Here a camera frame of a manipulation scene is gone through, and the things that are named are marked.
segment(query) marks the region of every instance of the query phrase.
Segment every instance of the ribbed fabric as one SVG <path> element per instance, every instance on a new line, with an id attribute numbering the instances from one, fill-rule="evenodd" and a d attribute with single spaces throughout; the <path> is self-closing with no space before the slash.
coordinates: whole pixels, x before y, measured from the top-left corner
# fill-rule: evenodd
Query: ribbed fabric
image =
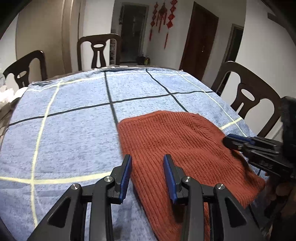
<path id="1" fill-rule="evenodd" d="M 223 132 L 198 114 L 157 111 L 122 120 L 118 132 L 123 154 L 132 155 L 131 178 L 159 241 L 179 241 L 182 227 L 168 196 L 165 154 L 201 184 L 225 184 L 243 207 L 264 188 L 243 157 L 223 145 Z M 210 240 L 207 205 L 205 240 Z"/>

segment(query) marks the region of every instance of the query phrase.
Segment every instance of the wooden chair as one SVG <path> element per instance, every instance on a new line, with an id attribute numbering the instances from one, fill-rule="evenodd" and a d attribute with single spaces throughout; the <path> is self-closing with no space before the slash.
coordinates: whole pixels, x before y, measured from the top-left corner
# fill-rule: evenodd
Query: wooden chair
<path id="1" fill-rule="evenodd" d="M 44 53 L 41 50 L 35 50 L 31 53 L 28 53 L 24 57 L 20 58 L 19 60 L 15 61 L 13 64 L 7 67 L 4 70 L 3 75 L 5 78 L 10 74 L 14 74 L 15 81 L 18 84 L 19 88 L 26 87 L 29 85 L 29 65 L 33 59 L 39 59 L 40 61 L 40 68 L 41 68 L 41 78 L 42 80 L 47 79 L 46 73 L 46 66 L 45 66 L 45 57 Z M 18 77 L 21 72 L 26 72 L 23 76 Z"/>
<path id="2" fill-rule="evenodd" d="M 252 71 L 248 70 L 246 67 L 233 61 L 228 61 L 221 65 L 216 80 L 214 81 L 214 84 L 212 86 L 212 90 L 214 92 L 218 92 L 225 75 L 229 72 L 235 72 L 240 76 L 241 82 L 237 88 L 237 96 L 235 98 L 235 101 L 231 104 L 231 107 L 235 111 L 237 111 L 239 106 L 244 103 L 242 109 L 238 113 L 243 119 L 246 117 L 247 112 L 251 108 L 259 104 L 260 100 L 269 99 L 273 103 L 274 113 L 258 134 L 258 136 L 260 137 L 265 137 L 281 116 L 279 112 L 281 106 L 281 98 L 279 97 L 277 92 L 264 80 L 262 80 Z M 255 100 L 252 101 L 248 97 L 246 97 L 242 93 L 242 89 L 249 91 L 254 96 Z"/>
<path id="3" fill-rule="evenodd" d="M 115 39 L 116 40 L 116 65 L 120 65 L 120 47 L 121 47 L 121 37 L 118 34 L 100 34 L 100 35 L 91 35 L 91 36 L 85 36 L 78 40 L 77 43 L 77 58 L 78 58 L 78 70 L 82 70 L 81 65 L 81 44 L 83 42 L 90 42 L 91 48 L 94 52 L 94 56 L 91 62 L 91 68 L 98 68 L 96 65 L 97 58 L 98 58 L 98 51 L 100 52 L 100 63 L 101 67 L 106 66 L 106 60 L 103 54 L 103 51 L 106 47 L 106 41 L 109 39 Z M 102 47 L 95 47 L 95 45 L 101 44 Z"/>

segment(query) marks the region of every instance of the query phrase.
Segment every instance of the doorway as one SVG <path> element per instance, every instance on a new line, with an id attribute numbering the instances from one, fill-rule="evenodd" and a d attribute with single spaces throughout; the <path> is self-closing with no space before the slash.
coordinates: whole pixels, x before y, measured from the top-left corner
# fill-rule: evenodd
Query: doorway
<path id="1" fill-rule="evenodd" d="M 219 18 L 196 2 L 193 4 L 180 70 L 202 80 L 211 54 Z"/>
<path id="2" fill-rule="evenodd" d="M 119 19 L 122 40 L 120 63 L 136 63 L 141 54 L 147 13 L 146 6 L 122 5 Z"/>
<path id="3" fill-rule="evenodd" d="M 244 32 L 244 27 L 232 24 L 231 32 L 228 40 L 228 45 L 225 51 L 225 55 L 223 58 L 222 63 L 227 61 L 235 61 L 237 58 L 237 53 L 239 51 L 239 47 L 242 41 L 242 34 Z M 220 84 L 220 87 L 218 89 L 217 95 L 221 96 L 222 91 L 224 90 L 224 87 L 228 81 L 228 78 L 231 73 L 227 73 Z"/>

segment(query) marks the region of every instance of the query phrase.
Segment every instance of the white stripe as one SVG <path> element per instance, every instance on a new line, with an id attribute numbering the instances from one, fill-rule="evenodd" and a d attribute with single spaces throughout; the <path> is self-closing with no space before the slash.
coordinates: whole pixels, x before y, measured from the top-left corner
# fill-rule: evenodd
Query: white stripe
<path id="1" fill-rule="evenodd" d="M 128 75 L 128 74 L 148 74 L 147 72 L 143 72 L 143 73 L 139 73 L 139 72 L 132 72 L 132 73 L 120 73 L 120 74 L 107 74 L 108 77 L 112 77 L 112 76 L 121 76 L 121 75 Z M 181 74 L 162 74 L 162 73 L 151 73 L 151 75 L 168 75 L 168 76 L 177 76 L 177 75 L 181 75 Z M 98 80 L 98 79 L 102 79 L 104 78 L 104 76 L 102 77 L 91 77 L 91 78 L 84 78 L 84 79 L 77 79 L 77 80 L 71 80 L 71 81 L 67 81 L 67 82 L 62 82 L 61 85 L 67 85 L 67 84 L 72 84 L 75 82 L 81 82 L 81 81 L 88 81 L 88 80 Z M 36 90 L 36 89 L 27 89 L 27 91 L 35 91 L 35 92 L 41 92 L 43 90 L 52 88 L 57 86 L 57 84 L 55 85 L 50 85 L 47 86 L 41 90 Z"/>
<path id="2" fill-rule="evenodd" d="M 207 92 L 205 92 L 202 88 L 200 88 L 199 86 L 197 86 L 196 84 L 194 84 L 194 83 L 192 83 L 192 82 L 190 82 L 188 79 L 186 79 L 184 76 L 182 76 L 187 82 L 189 82 L 189 83 L 191 83 L 191 84 L 193 84 L 194 86 L 196 86 L 196 87 L 198 87 L 199 89 L 201 89 L 211 100 L 213 100 L 223 111 L 224 111 L 224 113 L 234 122 L 234 120 L 230 117 L 230 115 L 229 114 L 227 114 L 226 113 L 226 111 L 223 109 L 223 107 L 217 102 L 217 101 L 215 101 Z M 235 125 L 239 128 L 239 130 L 241 131 L 241 133 L 245 136 L 245 137 L 247 137 L 246 136 L 246 134 L 245 133 L 243 133 L 243 131 L 242 131 L 242 129 L 237 125 L 237 123 L 235 123 Z"/>
<path id="3" fill-rule="evenodd" d="M 35 193 L 35 188 L 34 188 L 34 176 L 35 176 L 35 166 L 36 166 L 36 162 L 37 162 L 37 156 L 38 156 L 38 150 L 39 150 L 39 144 L 40 144 L 40 140 L 41 140 L 41 136 L 42 136 L 42 132 L 45 126 L 45 121 L 46 118 L 48 116 L 49 113 L 49 109 L 50 106 L 52 105 L 55 96 L 57 95 L 58 91 L 59 91 L 59 86 L 60 86 L 60 82 L 57 84 L 57 88 L 56 91 L 54 92 L 50 102 L 47 105 L 44 117 L 42 119 L 41 122 L 41 127 L 38 133 L 38 137 L 37 137 L 37 141 L 36 141 L 36 146 L 35 146 L 35 151 L 34 151 L 34 156 L 33 156 L 33 160 L 32 160 L 32 170 L 31 170 L 31 195 L 30 195 L 30 199 L 31 199 L 31 209 L 32 209 L 32 214 L 33 214 L 33 220 L 34 220 L 34 224 L 35 227 L 37 227 L 38 224 L 38 220 L 37 220 L 37 215 L 36 215 L 36 209 L 35 209 L 35 198 L 34 198 L 34 193 Z"/>
<path id="4" fill-rule="evenodd" d="M 78 176 L 78 177 L 68 177 L 68 178 L 57 178 L 57 179 L 24 179 L 24 178 L 16 178 L 16 177 L 0 177 L 0 180 L 17 182 L 17 183 L 26 183 L 26 184 L 65 184 L 65 183 L 78 183 L 85 182 L 90 180 L 99 180 L 105 176 L 110 176 L 111 172 L 104 173 L 96 173 L 90 174 L 86 176 Z"/>
<path id="5" fill-rule="evenodd" d="M 238 119 L 237 119 L 237 120 L 235 120 L 235 121 L 229 122 L 228 124 L 226 124 L 226 125 L 224 125 L 224 126 L 222 126 L 222 127 L 219 127 L 219 129 L 220 129 L 220 130 L 224 130 L 225 128 L 227 128 L 227 127 L 229 127 L 229 126 L 231 126 L 231 125 L 233 125 L 233 124 L 235 124 L 235 123 L 239 122 L 240 120 L 242 120 L 242 118 L 241 118 L 241 117 L 240 117 L 240 118 L 238 118 Z"/>

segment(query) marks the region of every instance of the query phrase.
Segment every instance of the tassel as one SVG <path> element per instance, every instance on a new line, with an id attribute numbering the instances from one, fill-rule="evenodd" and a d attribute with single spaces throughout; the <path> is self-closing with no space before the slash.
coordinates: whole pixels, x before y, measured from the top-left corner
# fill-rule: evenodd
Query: tassel
<path id="1" fill-rule="evenodd" d="M 166 43 L 167 43 L 167 41 L 168 41 L 168 32 L 167 32 L 167 36 L 166 36 L 166 38 L 165 38 L 165 47 L 164 47 L 164 49 L 166 48 Z"/>
<path id="2" fill-rule="evenodd" d="M 167 13 L 168 13 L 168 11 L 165 12 L 165 18 L 163 19 L 163 25 L 165 25 L 165 20 L 166 20 Z"/>
<path id="3" fill-rule="evenodd" d="M 159 14 L 157 14 L 156 26 L 157 26 L 157 23 L 158 23 L 158 18 L 159 18 Z"/>
<path id="4" fill-rule="evenodd" d="M 160 17 L 160 21 L 159 21 L 159 28 L 158 28 L 158 32 L 160 33 L 160 27 L 161 27 L 161 20 L 162 20 L 163 18 L 162 17 Z"/>
<path id="5" fill-rule="evenodd" d="M 152 38 L 152 28 L 150 29 L 149 41 L 151 41 L 151 38 Z"/>

